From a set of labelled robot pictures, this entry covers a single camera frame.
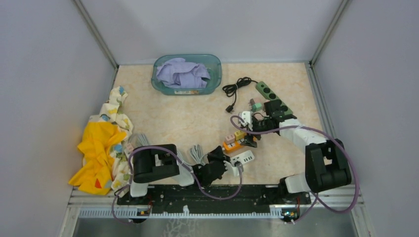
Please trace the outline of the green power strip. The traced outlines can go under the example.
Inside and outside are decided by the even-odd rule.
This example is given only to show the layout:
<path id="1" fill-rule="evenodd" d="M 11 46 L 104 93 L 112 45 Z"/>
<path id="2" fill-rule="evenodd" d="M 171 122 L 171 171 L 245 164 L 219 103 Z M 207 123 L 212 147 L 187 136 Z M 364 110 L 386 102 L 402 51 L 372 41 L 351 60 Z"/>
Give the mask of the green power strip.
<path id="1" fill-rule="evenodd" d="M 256 84 L 257 91 L 266 99 L 264 108 L 271 117 L 284 118 L 293 116 L 293 111 L 278 97 L 278 95 L 263 81 Z"/>

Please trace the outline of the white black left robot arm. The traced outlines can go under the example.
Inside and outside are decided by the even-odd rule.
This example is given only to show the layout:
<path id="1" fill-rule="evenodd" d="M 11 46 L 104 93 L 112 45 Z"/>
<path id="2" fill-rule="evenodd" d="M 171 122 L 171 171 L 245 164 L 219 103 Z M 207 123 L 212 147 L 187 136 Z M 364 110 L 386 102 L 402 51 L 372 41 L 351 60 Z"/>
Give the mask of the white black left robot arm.
<path id="1" fill-rule="evenodd" d="M 173 178 L 182 187 L 211 185 L 222 178 L 231 158 L 220 146 L 207 153 L 206 157 L 207 163 L 189 166 L 180 158 L 174 144 L 135 148 L 129 156 L 132 178 L 128 197 L 136 204 L 143 204 L 148 198 L 149 183 L 166 178 Z"/>

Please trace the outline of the white power strip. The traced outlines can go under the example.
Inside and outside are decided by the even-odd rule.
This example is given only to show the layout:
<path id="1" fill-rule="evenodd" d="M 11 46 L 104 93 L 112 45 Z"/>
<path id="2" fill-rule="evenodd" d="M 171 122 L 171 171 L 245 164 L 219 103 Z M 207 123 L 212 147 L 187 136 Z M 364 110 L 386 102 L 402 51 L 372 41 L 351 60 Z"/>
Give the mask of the white power strip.
<path id="1" fill-rule="evenodd" d="M 255 156 L 251 150 L 244 151 L 236 156 L 230 158 L 230 161 L 240 161 L 243 165 L 249 163 L 255 159 Z"/>

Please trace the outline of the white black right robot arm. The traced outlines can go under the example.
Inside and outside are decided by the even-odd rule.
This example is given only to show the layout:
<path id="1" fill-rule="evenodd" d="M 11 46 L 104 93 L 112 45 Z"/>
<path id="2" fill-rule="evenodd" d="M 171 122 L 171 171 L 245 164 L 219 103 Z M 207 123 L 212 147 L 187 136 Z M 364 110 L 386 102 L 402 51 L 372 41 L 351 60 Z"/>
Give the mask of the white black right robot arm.
<path id="1" fill-rule="evenodd" d="M 302 173 L 282 178 L 278 197 L 283 203 L 292 203 L 298 193 L 315 192 L 338 188 L 351 183 L 352 176 L 339 140 L 327 139 L 313 128 L 304 126 L 292 110 L 281 100 L 263 104 L 265 115 L 256 118 L 256 113 L 243 111 L 238 114 L 238 123 L 246 130 L 243 145 L 256 147 L 262 134 L 272 130 L 296 145 L 303 153 L 305 168 Z"/>

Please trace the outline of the orange power strip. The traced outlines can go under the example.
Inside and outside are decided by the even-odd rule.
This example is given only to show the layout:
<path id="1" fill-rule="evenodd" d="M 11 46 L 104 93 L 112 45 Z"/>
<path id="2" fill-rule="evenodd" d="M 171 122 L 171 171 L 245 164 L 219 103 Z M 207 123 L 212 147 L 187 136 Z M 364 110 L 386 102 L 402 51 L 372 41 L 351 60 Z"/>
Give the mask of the orange power strip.
<path id="1" fill-rule="evenodd" d="M 240 140 L 234 141 L 231 144 L 226 144 L 225 142 L 223 142 L 222 150 L 227 154 L 236 152 L 236 151 L 245 147 L 245 146 L 241 145 L 244 141 L 245 141 L 245 139 L 240 139 Z"/>

